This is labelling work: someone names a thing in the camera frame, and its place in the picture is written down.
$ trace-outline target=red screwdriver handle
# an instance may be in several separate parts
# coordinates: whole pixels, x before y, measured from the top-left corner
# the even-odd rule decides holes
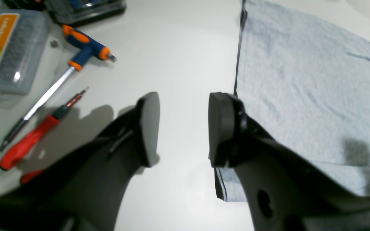
[[[26,135],[20,142],[6,152],[0,161],[0,168],[7,171],[14,167],[18,161],[26,156],[31,148],[58,123],[59,120],[54,118],[52,115],[49,115],[43,123],[28,133],[28,135]]]
[[[32,179],[37,177],[39,174],[41,174],[45,169],[36,170],[30,173],[27,173],[21,177],[21,184],[26,184],[30,182]]]

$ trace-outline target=clear plastic container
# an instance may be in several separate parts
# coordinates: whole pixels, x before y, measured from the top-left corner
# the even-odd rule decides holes
[[[72,27],[84,25],[125,11],[125,0],[45,0],[54,19]]]
[[[45,16],[33,10],[0,12],[0,93],[29,93],[49,33]]]

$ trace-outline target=screwdriver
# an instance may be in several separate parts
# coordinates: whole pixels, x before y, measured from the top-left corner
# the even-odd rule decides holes
[[[116,57],[110,53],[108,47],[93,40],[88,35],[70,26],[63,25],[63,33],[66,40],[74,47],[81,50],[69,62],[69,68],[63,75],[48,89],[47,92],[32,106],[32,108],[12,127],[9,133],[4,138],[0,146],[2,152],[9,143],[18,135],[23,127],[28,123],[29,119],[37,112],[37,110],[45,104],[45,102],[56,92],[56,90],[75,72],[80,72],[82,67],[88,60],[94,56],[99,60],[109,60],[112,63],[116,61]]]
[[[66,104],[60,106],[53,114],[47,116],[43,123],[41,123],[36,129],[28,133],[28,135],[26,135],[16,145],[12,146],[12,148],[2,157],[0,168],[7,171],[14,167],[51,128],[56,126],[60,120],[69,113],[71,107],[82,98],[82,95],[85,94],[87,90],[88,88],[85,88],[83,91],[76,94]]]

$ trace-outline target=gray towel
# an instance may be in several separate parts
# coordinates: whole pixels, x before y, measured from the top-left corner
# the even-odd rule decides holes
[[[236,92],[248,115],[343,187],[370,196],[370,42],[266,1],[245,9]],[[226,175],[224,200],[246,201],[235,172],[217,171]]]

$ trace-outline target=white workbench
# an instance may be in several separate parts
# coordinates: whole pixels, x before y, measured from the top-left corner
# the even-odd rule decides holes
[[[317,15],[370,41],[370,0],[275,0]],[[108,46],[117,63],[95,58],[70,79],[14,141],[86,86],[70,115],[17,168],[0,170],[0,195],[22,172],[45,168],[91,140],[126,107],[150,91],[160,96],[160,162],[135,175],[124,195],[116,230],[253,230],[246,203],[216,198],[209,152],[210,92],[233,92],[240,0],[127,0],[125,14],[78,29]],[[0,103],[0,142],[12,125],[66,69],[78,50],[58,26],[47,43],[31,93]]]

